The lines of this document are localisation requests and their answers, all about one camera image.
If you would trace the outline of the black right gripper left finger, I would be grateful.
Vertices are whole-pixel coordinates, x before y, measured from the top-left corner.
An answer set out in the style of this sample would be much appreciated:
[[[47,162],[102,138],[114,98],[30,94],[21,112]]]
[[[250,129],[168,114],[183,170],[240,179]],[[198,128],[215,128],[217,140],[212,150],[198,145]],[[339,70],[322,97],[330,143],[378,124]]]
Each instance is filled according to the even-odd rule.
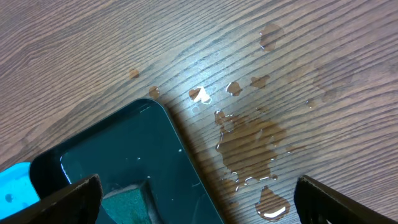
[[[95,224],[103,188],[93,174],[1,220],[1,224]]]

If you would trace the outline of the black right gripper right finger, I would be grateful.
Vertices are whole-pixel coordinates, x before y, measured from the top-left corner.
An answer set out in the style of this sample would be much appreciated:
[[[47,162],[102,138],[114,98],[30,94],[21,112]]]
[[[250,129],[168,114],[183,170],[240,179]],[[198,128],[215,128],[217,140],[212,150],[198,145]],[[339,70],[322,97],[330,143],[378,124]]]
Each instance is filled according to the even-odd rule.
[[[301,223],[395,224],[394,220],[307,175],[297,179],[294,204]]]

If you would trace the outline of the green scrubbing sponge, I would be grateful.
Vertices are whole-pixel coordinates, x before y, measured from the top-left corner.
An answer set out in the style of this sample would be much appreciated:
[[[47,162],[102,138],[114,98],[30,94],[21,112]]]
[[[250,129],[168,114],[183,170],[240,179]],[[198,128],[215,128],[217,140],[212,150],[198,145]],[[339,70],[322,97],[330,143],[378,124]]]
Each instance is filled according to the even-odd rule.
[[[101,206],[117,224],[161,224],[163,219],[147,181],[107,193]]]

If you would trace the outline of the teal plastic tray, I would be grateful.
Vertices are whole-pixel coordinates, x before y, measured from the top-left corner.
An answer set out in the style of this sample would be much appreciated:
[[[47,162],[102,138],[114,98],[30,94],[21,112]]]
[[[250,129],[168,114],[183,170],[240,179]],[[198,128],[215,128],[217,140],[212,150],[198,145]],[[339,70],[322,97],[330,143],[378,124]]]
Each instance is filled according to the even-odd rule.
[[[1,172],[1,219],[40,200],[29,178],[30,162],[15,164]]]

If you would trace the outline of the black rectangular tray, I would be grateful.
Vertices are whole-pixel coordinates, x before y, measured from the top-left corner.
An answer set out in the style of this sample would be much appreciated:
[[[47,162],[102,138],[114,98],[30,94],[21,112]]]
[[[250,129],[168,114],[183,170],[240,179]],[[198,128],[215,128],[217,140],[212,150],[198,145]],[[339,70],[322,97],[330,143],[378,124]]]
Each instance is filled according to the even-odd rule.
[[[37,195],[97,174],[104,196],[147,181],[163,223],[221,223],[165,108],[142,98],[37,156],[29,177]],[[100,206],[98,223],[115,223]]]

